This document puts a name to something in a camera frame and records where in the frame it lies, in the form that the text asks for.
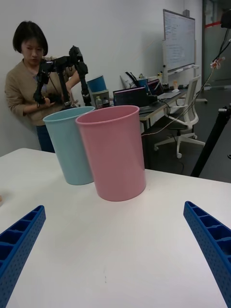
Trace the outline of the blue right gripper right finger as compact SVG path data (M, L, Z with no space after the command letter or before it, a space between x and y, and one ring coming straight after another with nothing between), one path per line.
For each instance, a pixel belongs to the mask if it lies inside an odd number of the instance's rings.
M190 201L185 217L215 278L227 307L231 307L231 230Z

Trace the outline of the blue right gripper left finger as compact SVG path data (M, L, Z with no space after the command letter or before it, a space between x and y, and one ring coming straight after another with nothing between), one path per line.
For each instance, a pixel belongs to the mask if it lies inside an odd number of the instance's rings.
M46 220L39 205L0 234L0 307L5 308Z

